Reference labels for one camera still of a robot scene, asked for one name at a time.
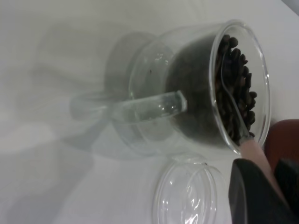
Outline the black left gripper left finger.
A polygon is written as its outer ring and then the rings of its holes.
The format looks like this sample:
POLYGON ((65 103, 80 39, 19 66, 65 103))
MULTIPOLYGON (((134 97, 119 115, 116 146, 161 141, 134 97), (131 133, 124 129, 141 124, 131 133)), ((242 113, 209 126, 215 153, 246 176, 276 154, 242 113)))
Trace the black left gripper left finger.
POLYGON ((228 198, 234 224, 293 223, 293 212, 250 160, 233 161, 228 198))

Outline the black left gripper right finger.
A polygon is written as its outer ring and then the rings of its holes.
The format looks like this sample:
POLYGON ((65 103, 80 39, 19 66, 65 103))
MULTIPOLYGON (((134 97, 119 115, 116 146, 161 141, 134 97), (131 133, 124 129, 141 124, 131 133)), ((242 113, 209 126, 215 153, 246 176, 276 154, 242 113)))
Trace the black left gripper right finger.
POLYGON ((274 175, 292 211, 299 211, 299 163, 280 159, 274 175))

